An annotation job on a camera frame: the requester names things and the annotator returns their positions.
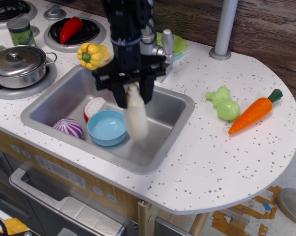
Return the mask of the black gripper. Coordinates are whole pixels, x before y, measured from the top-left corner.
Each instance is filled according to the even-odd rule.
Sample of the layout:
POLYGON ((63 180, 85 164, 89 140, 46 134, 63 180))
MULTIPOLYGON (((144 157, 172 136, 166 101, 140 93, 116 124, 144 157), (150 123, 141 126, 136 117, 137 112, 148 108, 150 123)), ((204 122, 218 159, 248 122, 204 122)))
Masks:
POLYGON ((124 85, 138 82, 142 99, 147 104, 152 99, 155 79, 165 74, 163 67, 152 66, 165 62, 165 56, 143 55, 139 43, 119 45, 112 42, 112 46, 112 61, 92 73, 96 89, 111 90, 118 107, 127 108, 124 85))

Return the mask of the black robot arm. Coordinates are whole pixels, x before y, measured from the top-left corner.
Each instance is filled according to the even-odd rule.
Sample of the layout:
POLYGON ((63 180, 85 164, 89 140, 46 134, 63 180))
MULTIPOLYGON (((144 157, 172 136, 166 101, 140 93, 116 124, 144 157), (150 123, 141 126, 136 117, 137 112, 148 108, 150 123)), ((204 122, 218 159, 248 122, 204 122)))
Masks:
POLYGON ((152 99, 154 81, 165 75, 165 54, 157 46, 152 26, 153 1, 104 0, 110 24, 113 59, 93 71, 98 90, 112 91, 117 105, 127 107, 126 84, 138 82, 144 103, 152 99))

